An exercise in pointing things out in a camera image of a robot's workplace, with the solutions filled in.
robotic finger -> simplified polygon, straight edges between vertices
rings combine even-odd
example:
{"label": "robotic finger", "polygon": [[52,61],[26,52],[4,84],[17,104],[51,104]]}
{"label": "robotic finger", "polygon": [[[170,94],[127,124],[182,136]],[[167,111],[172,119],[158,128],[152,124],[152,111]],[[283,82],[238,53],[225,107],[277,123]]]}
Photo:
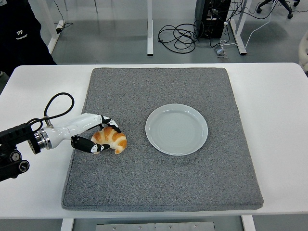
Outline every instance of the robotic finger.
{"label": "robotic finger", "polygon": [[91,140],[75,135],[72,137],[71,145],[73,148],[87,152],[87,153],[97,153],[102,150],[110,148],[109,144],[96,144]]}

gray felt mat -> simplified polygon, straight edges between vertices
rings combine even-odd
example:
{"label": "gray felt mat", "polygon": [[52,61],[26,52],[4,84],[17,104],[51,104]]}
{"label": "gray felt mat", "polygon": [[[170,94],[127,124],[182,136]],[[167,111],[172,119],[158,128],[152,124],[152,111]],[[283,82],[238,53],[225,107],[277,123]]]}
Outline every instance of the gray felt mat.
{"label": "gray felt mat", "polygon": [[[193,154],[164,154],[146,137],[148,116],[169,103],[188,105],[207,121],[207,141]],[[74,150],[63,208],[214,211],[262,207],[225,69],[94,69],[83,111],[114,119],[126,134],[128,146],[119,155],[114,150],[99,155]],[[82,136],[90,138],[94,132]]]}

ceramic plate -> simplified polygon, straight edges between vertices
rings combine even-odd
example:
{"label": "ceramic plate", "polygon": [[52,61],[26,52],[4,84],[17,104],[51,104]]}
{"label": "ceramic plate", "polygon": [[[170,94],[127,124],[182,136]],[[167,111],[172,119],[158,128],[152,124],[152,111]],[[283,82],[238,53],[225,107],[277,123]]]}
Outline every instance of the ceramic plate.
{"label": "ceramic plate", "polygon": [[205,143],[207,123],[195,109],[183,104],[167,104],[154,110],[145,124],[150,143],[169,155],[188,155]]}

computer case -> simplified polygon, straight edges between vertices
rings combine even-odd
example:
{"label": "computer case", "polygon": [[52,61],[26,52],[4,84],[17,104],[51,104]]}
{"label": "computer case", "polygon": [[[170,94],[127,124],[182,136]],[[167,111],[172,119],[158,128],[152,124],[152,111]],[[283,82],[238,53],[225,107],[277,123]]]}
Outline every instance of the computer case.
{"label": "computer case", "polygon": [[230,4],[231,0],[197,0],[194,15],[198,37],[221,38]]}

person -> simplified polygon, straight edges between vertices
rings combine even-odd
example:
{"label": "person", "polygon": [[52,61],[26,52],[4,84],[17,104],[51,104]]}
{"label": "person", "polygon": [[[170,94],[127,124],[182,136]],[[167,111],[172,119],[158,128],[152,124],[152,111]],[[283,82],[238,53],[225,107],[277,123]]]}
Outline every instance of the person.
{"label": "person", "polygon": [[0,71],[11,76],[20,65],[56,65],[40,30],[28,0],[0,0]]}

